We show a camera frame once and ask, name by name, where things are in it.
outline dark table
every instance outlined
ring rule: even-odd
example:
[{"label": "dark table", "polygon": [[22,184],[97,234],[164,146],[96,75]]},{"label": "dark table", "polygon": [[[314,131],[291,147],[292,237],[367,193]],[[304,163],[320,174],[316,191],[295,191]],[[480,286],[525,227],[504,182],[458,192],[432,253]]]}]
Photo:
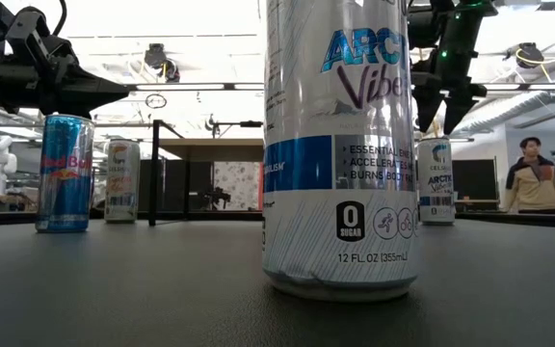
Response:
[{"label": "dark table", "polygon": [[272,289],[259,223],[0,226],[0,346],[555,346],[555,228],[423,235],[407,297],[343,305]]}]

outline person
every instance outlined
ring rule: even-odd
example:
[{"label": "person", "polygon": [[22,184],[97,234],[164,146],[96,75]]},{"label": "person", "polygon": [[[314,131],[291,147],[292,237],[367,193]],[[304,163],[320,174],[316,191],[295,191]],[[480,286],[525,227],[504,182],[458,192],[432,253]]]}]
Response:
[{"label": "person", "polygon": [[505,210],[516,203],[520,214],[555,215],[554,163],[540,155],[536,137],[523,139],[519,147],[523,156],[509,169]]}]

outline celsius can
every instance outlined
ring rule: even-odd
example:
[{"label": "celsius can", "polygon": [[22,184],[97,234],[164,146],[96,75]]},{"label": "celsius can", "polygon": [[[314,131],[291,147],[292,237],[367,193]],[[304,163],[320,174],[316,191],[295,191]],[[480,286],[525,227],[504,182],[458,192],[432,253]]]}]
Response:
[{"label": "celsius can", "polygon": [[403,295],[419,258],[406,1],[267,14],[263,270],[305,298]]},{"label": "celsius can", "polygon": [[425,225],[452,225],[453,166],[449,139],[425,139],[418,145],[419,205]]},{"label": "celsius can", "polygon": [[106,222],[133,223],[137,218],[141,148],[132,141],[108,145],[106,178]]},{"label": "celsius can", "polygon": [[46,117],[40,160],[38,232],[87,230],[93,131],[93,122],[80,117]]}]

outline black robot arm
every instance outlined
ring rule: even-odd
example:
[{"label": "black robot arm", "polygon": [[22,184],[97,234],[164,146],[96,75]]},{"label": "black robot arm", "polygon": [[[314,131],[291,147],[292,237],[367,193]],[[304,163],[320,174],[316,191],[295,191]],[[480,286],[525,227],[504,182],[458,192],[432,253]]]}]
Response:
[{"label": "black robot arm", "polygon": [[[10,56],[4,56],[5,40],[13,49]],[[90,119],[91,110],[128,94],[126,87],[83,70],[70,42],[51,35],[40,10],[29,7],[12,15],[0,3],[0,107]]]},{"label": "black robot arm", "polygon": [[[438,107],[445,101],[444,133],[451,134],[476,104],[487,95],[485,87],[471,84],[470,61],[483,17],[497,15],[493,0],[431,0],[430,6],[409,9],[409,43],[412,48],[433,48],[430,57],[412,66],[412,96],[418,106],[418,125],[426,132]],[[448,91],[445,97],[440,91]]]}]

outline tan jacket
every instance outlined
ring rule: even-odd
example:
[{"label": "tan jacket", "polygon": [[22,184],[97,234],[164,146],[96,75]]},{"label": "tan jacket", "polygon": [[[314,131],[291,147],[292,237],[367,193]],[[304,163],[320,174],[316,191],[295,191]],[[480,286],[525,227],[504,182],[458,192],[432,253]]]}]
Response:
[{"label": "tan jacket", "polygon": [[507,176],[506,209],[514,203],[519,210],[555,209],[555,166],[539,156],[541,176],[520,158],[509,170]]}]

